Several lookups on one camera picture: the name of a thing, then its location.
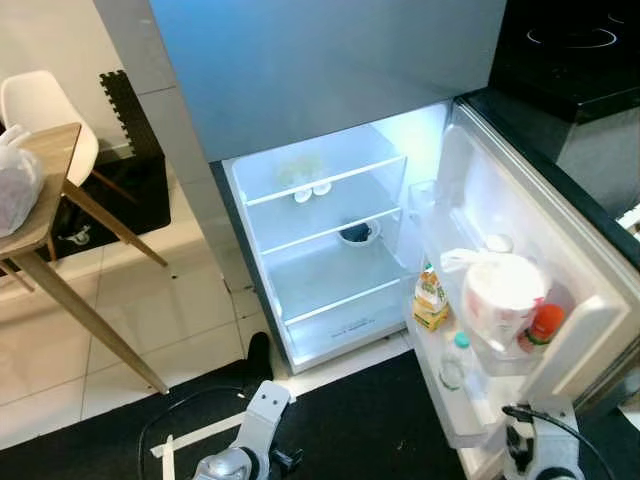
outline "freezer door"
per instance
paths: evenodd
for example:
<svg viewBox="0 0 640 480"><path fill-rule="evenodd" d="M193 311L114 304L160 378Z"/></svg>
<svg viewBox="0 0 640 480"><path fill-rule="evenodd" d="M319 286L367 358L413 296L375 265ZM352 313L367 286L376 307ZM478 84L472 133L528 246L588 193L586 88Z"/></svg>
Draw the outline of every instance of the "freezer door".
<svg viewBox="0 0 640 480"><path fill-rule="evenodd" d="M436 179L409 191L410 216L455 320L432 334L409 319L409 331L449 443L479 447L461 451L461 458L469 478L484 478L479 472L496 461L504 444L502 405L557 393L576 398L638 335L640 278L464 104L453 108ZM462 307L466 271L445 272L441 255L454 248L482 250L496 234L508 237L514 253L543 271L550 285L545 302L560 305L566 319L546 351L537 355L524 353L514 342L495 356L472 338L482 381L452 392L438 379L440 355L455 330L471 329Z"/></svg>
<svg viewBox="0 0 640 480"><path fill-rule="evenodd" d="M207 159L487 84L505 0L150 0Z"/></svg>

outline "plastic bag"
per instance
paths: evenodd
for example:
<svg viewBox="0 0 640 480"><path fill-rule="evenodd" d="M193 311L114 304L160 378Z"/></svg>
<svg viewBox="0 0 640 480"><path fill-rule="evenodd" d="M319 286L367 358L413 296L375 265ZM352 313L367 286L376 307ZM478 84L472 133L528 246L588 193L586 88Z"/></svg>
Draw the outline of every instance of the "plastic bag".
<svg viewBox="0 0 640 480"><path fill-rule="evenodd" d="M29 135L20 125L0 135L0 237L24 223L42 190L40 160L18 148Z"/></svg>

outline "kitchen counter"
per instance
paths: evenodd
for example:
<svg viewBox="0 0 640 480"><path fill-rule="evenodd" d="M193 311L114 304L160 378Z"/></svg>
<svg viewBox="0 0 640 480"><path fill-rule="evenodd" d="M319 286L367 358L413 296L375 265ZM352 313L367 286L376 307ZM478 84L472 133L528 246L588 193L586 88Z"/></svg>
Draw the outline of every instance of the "kitchen counter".
<svg viewBox="0 0 640 480"><path fill-rule="evenodd" d="M576 129L583 127L491 87L467 94L464 99L518 149L635 268L640 270L640 242L615 220L624 213L625 208L630 209L639 201L640 165L637 162L640 162L640 153L637 144L615 142L616 147L622 145L627 150L631 149L625 152L624 161L616 162L617 158L613 158L615 155L608 154L607 159L611 160L608 164L601 158L586 158L582 164L573 161L572 166L564 159L567 151L571 150L568 148L570 142L576 137L581 136L588 140L589 135L594 137L597 134L595 136L599 138L594 138L602 144L602 132L597 130L597 123L592 122L585 126L590 129L586 135L584 129L576 134ZM637 124L627 123L630 131L637 132L640 128ZM619 130L617 127L611 128L613 132Z"/></svg>

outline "chair leg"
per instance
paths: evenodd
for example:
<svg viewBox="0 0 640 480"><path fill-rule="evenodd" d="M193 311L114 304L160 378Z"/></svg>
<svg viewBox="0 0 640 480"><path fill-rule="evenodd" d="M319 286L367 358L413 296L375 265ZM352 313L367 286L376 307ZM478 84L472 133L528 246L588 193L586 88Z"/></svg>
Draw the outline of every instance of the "chair leg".
<svg viewBox="0 0 640 480"><path fill-rule="evenodd" d="M35 290L31 285L29 285L27 282L25 282L22 279L22 277L20 277L20 275L18 275L16 272L14 272L13 269L4 260L0 260L0 270L3 271L4 273L6 273L11 278L13 278L16 282L18 282L20 285L22 285L28 291L33 292Z"/></svg>
<svg viewBox="0 0 640 480"><path fill-rule="evenodd" d="M53 237L51 232L47 235L47 249L49 250L49 258L52 262L58 261L58 254L56 253L56 246L53 244Z"/></svg>
<svg viewBox="0 0 640 480"><path fill-rule="evenodd" d="M114 192L117 192L120 195L122 195L124 198L129 200L131 203L134 203L134 204L138 205L138 200L136 200L135 197L133 197L130 193L128 193L122 187L118 186L118 184L116 184L114 181L112 181L112 180L108 179L107 177L105 177L103 174L101 174L95 168L93 170L91 170L91 175L96 177L98 180L100 180L102 183L104 183L107 187L109 187Z"/></svg>
<svg viewBox="0 0 640 480"><path fill-rule="evenodd" d="M154 252L149 246L138 238L129 228L123 224L120 220L114 217L107 209L91 198L87 192L81 188L76 187L69 180L64 181L62 192L67 196L69 200L82 208L85 212L95 218L102 225L107 227L120 239L123 239L125 243L131 243L134 247L151 258L159 265L166 267L167 262L164 258Z"/></svg>

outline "refrigerator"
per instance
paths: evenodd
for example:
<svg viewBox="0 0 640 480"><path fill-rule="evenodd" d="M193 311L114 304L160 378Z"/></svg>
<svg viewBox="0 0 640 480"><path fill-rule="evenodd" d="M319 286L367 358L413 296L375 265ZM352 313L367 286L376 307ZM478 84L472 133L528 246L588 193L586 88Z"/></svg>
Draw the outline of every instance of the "refrigerator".
<svg viewBox="0 0 640 480"><path fill-rule="evenodd" d="M462 99L445 101L212 165L230 197L273 335L293 373L407 328L431 401L468 478L490 478L504 444L502 405L578 398L638 335L638 272ZM330 190L322 195L313 193ZM304 202L300 195L311 190ZM341 231L366 223L364 245ZM465 270L441 256L508 237L547 276L545 303L567 316L543 353L513 342L496 356L471 342L482 381L451 391L438 378L457 331ZM431 263L450 318L435 332L411 315Z"/></svg>

